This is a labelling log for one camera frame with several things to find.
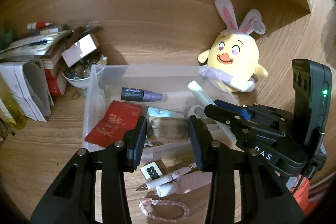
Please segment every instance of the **red envelope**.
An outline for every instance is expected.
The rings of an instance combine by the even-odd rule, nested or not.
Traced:
[[[134,129],[142,107],[135,104],[113,101],[103,119],[85,137],[85,141],[108,147],[111,143],[121,140],[126,131]]]

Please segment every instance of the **purple bottle cap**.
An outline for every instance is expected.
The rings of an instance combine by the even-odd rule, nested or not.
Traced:
[[[156,93],[154,91],[144,90],[143,91],[143,102],[155,102],[164,101],[165,96],[162,93]]]

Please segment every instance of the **yellow bottle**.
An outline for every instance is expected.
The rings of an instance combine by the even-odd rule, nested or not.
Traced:
[[[0,74],[0,117],[9,122],[16,129],[26,125],[27,118],[22,113],[20,106],[15,101],[7,83]]]

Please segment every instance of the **braided bracelet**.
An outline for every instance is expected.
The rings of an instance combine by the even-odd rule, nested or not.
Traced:
[[[173,218],[173,219],[157,217],[157,216],[155,216],[155,215],[146,211],[145,207],[148,206],[148,205],[149,206],[150,205],[176,205],[176,206],[182,207],[183,210],[184,210],[184,213],[180,217]],[[185,205],[182,202],[173,201],[173,200],[163,200],[163,199],[153,200],[151,198],[144,198],[140,201],[139,208],[147,217],[150,217],[150,218],[153,218],[153,219],[156,219],[156,220],[165,221],[165,222],[177,222],[179,220],[185,219],[189,215],[189,208],[188,208],[187,205]]]

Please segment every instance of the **plush toy eye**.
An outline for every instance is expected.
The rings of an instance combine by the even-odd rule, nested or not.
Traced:
[[[239,46],[238,45],[234,45],[232,47],[232,50],[231,50],[232,55],[237,55],[239,52],[240,52]]]
[[[221,42],[221,43],[219,44],[219,46],[218,46],[218,50],[219,50],[220,52],[222,52],[223,49],[224,49],[224,46],[225,46],[224,42]]]

